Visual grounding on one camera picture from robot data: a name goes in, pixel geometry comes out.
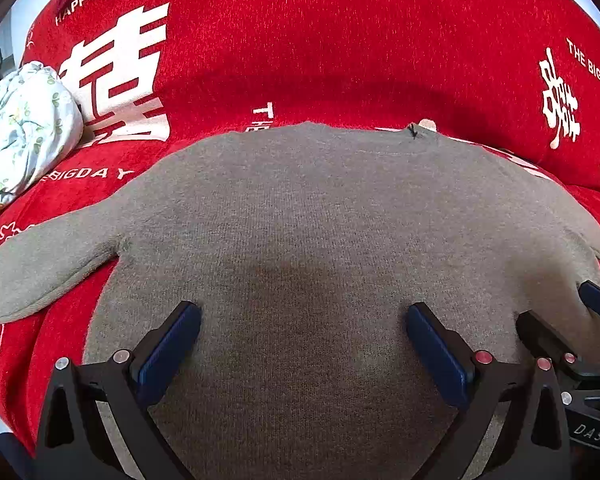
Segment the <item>grey knit sweater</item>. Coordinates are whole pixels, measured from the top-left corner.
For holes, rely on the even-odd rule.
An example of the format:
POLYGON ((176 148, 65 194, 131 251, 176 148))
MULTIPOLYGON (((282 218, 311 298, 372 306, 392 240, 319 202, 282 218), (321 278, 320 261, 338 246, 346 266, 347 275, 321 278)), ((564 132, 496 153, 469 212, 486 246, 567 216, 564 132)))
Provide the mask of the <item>grey knit sweater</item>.
POLYGON ((198 479, 407 479, 448 428, 407 341, 422 301, 521 355, 531 309, 600 360, 600 225, 561 186, 428 130, 305 122, 212 136, 106 200, 0 247, 0 323, 48 312, 100 264, 89 363, 183 300, 193 354, 155 421, 198 479))

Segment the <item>white floral quilt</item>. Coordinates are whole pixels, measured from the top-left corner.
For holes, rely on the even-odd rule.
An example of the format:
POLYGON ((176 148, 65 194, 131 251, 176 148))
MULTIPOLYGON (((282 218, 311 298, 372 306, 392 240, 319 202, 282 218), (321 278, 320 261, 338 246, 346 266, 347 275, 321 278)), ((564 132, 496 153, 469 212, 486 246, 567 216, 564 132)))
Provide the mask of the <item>white floral quilt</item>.
POLYGON ((0 213, 78 145, 83 117, 50 66, 24 64, 0 81, 0 213))

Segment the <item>red wedding bedspread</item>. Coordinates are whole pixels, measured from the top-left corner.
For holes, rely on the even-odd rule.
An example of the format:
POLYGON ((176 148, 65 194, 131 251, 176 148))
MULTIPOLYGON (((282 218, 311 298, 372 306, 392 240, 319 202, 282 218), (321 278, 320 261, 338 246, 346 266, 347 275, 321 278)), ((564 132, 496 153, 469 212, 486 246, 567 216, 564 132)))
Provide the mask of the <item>red wedding bedspread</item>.
POLYGON ((569 0, 50 0, 22 62, 90 62, 123 14, 167 6, 152 90, 78 81, 84 148, 0 216, 0 245, 91 205, 167 154, 228 130, 313 120, 380 130, 420 116, 532 162, 600 222, 600 29, 569 0))

